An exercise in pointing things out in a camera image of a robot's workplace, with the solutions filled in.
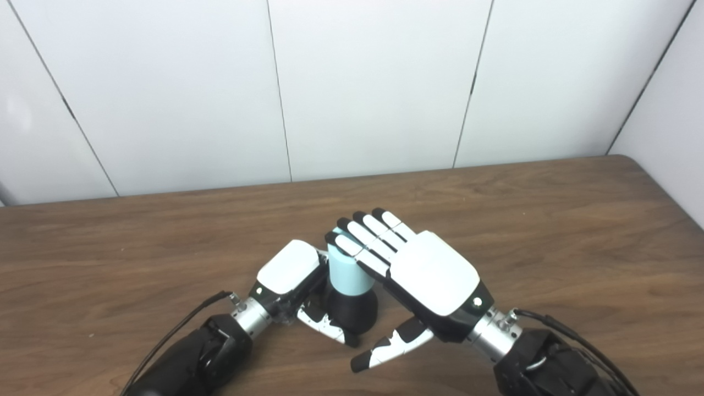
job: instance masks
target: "robotic arm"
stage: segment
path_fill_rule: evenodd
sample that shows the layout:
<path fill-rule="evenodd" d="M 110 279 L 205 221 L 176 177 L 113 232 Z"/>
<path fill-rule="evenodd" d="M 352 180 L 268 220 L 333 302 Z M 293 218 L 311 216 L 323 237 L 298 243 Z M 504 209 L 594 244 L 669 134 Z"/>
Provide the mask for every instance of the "robotic arm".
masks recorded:
<path fill-rule="evenodd" d="M 207 396 L 229 381 L 249 357 L 253 341 L 271 323 L 291 323 L 296 317 L 338 342 L 356 346 L 356 336 L 328 319 L 310 301 L 327 281 L 327 253 L 293 240 L 257 275 L 249 296 L 230 298 L 234 310 L 214 315 L 177 341 L 128 384 L 128 396 Z"/>
<path fill-rule="evenodd" d="M 505 315 L 464 257 L 429 231 L 414 233 L 391 212 L 357 212 L 340 218 L 344 233 L 326 241 L 353 257 L 414 314 L 351 361 L 354 372 L 382 364 L 437 337 L 466 342 L 494 364 L 505 396 L 637 396 L 631 383 L 595 347 L 549 316 L 514 309 Z M 567 344 L 553 331 L 519 327 L 529 316 L 582 344 Z M 595 366 L 608 374 L 599 376 Z"/>

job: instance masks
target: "wooden table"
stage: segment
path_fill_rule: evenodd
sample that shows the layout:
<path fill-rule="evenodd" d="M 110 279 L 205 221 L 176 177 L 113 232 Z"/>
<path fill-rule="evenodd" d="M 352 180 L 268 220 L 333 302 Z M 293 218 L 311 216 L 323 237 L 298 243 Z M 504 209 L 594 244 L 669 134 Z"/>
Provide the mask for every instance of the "wooden table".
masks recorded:
<path fill-rule="evenodd" d="M 205 297 L 247 293 L 289 240 L 324 247 L 338 217 L 375 206 L 464 254 L 500 309 L 577 329 L 642 395 L 704 390 L 704 233 L 632 160 L 609 156 L 2 208 L 0 395 L 117 395 Z M 359 351 L 409 317 L 379 297 Z M 498 394 L 463 345 L 433 341 L 354 375 L 359 351 L 276 325 L 222 395 Z"/>

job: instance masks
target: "fingertip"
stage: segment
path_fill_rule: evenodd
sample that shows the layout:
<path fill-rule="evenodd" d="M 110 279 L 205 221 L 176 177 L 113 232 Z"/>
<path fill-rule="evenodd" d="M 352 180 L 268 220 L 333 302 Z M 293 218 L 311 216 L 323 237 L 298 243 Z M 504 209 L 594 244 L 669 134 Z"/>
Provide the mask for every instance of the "fingertip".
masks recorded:
<path fill-rule="evenodd" d="M 342 330 L 345 335 L 345 345 L 348 347 L 356 348 L 359 346 L 359 337 L 348 332 L 347 330 Z"/>
<path fill-rule="evenodd" d="M 349 229 L 347 227 L 349 223 L 352 223 L 352 220 L 348 219 L 347 217 L 341 217 L 337 219 L 337 226 L 347 232 L 349 232 Z"/>
<path fill-rule="evenodd" d="M 369 362 L 372 359 L 372 351 L 366 351 L 359 354 L 350 360 L 350 369 L 353 373 L 359 373 L 369 368 Z"/>
<path fill-rule="evenodd" d="M 353 218 L 354 221 L 356 221 L 357 223 L 359 223 L 359 224 L 364 224 L 364 216 L 366 216 L 366 215 L 367 215 L 367 214 L 366 214 L 365 212 L 363 212 L 363 211 L 356 211 L 356 212 L 354 212 L 354 214 L 352 214 L 352 218 Z"/>
<path fill-rule="evenodd" d="M 339 234 L 334 231 L 329 231 L 327 234 L 325 234 L 325 242 L 336 247 L 337 246 L 336 239 L 337 239 L 338 235 Z"/>
<path fill-rule="evenodd" d="M 391 340 L 388 337 L 384 337 L 381 340 L 377 341 L 376 344 L 374 344 L 374 348 L 388 347 L 389 345 L 391 345 Z"/>
<path fill-rule="evenodd" d="M 372 216 L 374 216 L 378 221 L 381 221 L 383 223 L 384 220 L 382 219 L 382 215 L 385 212 L 386 212 L 386 209 L 374 208 L 374 210 L 372 210 Z"/>

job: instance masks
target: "bottle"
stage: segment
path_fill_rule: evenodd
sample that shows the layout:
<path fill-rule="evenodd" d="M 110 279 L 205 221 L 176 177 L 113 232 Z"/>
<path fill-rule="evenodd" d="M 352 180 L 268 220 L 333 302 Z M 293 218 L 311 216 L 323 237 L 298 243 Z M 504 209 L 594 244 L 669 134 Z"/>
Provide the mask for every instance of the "bottle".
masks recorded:
<path fill-rule="evenodd" d="M 339 228 L 334 231 L 354 239 Z M 327 252 L 332 285 L 326 303 L 328 315 L 354 335 L 366 333 L 377 322 L 379 310 L 377 295 L 372 290 L 374 279 L 359 267 L 355 259 L 335 246 L 327 245 Z"/>

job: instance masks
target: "black base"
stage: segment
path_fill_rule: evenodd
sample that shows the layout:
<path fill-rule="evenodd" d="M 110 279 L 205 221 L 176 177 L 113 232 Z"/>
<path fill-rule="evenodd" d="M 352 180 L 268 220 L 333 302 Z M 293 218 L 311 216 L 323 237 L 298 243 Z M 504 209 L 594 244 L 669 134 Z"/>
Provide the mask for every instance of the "black base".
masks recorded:
<path fill-rule="evenodd" d="M 545 359 L 539 367 L 527 370 Z M 494 366 L 504 396 L 628 396 L 609 378 L 599 376 L 575 348 L 551 330 L 523 330 L 509 353 Z"/>
<path fill-rule="evenodd" d="M 127 396 L 209 396 L 252 351 L 252 339 L 230 315 L 213 315 L 171 345 L 134 382 Z"/>
<path fill-rule="evenodd" d="M 366 333 L 377 322 L 379 301 L 374 290 L 358 296 L 344 295 L 334 287 L 327 296 L 327 313 L 333 322 L 354 335 Z"/>

